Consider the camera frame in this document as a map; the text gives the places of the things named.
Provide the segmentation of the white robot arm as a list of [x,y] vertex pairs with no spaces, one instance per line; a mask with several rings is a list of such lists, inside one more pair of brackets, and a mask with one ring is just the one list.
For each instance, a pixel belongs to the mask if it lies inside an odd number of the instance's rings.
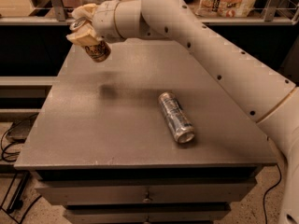
[[167,37],[185,48],[287,159],[278,224],[299,224],[299,89],[294,83],[206,27],[183,0],[112,0],[77,7],[72,17],[92,22],[68,37],[79,46]]

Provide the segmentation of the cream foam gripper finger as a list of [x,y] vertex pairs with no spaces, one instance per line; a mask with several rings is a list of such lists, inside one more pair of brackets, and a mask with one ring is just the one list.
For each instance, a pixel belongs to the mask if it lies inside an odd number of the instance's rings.
[[71,26],[70,30],[71,34],[67,35],[66,38],[74,45],[98,45],[102,40],[102,38],[96,34],[95,30],[93,29],[93,26],[90,23],[84,23],[77,27]]
[[96,9],[97,5],[95,3],[86,4],[75,8],[72,11],[72,17],[74,19],[86,18],[88,20],[91,20]]

